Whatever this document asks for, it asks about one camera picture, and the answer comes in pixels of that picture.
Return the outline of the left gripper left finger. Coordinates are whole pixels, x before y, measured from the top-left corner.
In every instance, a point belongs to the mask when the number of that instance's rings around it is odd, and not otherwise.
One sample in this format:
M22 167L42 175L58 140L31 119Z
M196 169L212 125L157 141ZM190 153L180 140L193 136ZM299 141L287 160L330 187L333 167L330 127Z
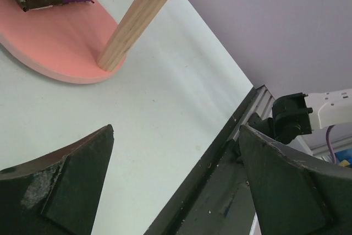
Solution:
M1 170L1 234L91 234L113 144L109 124Z

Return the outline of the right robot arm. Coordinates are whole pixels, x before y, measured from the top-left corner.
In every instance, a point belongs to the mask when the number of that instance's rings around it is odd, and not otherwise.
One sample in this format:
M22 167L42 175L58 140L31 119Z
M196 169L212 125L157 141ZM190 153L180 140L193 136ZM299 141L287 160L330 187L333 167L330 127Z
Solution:
M351 89L297 93L275 100L272 106L274 139L289 144L297 136L351 122Z

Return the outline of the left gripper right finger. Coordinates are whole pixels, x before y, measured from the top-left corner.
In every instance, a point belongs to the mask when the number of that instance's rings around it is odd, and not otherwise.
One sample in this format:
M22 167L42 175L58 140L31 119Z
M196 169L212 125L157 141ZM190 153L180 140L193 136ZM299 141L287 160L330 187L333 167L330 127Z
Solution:
M351 234L351 169L249 125L239 145L262 234Z

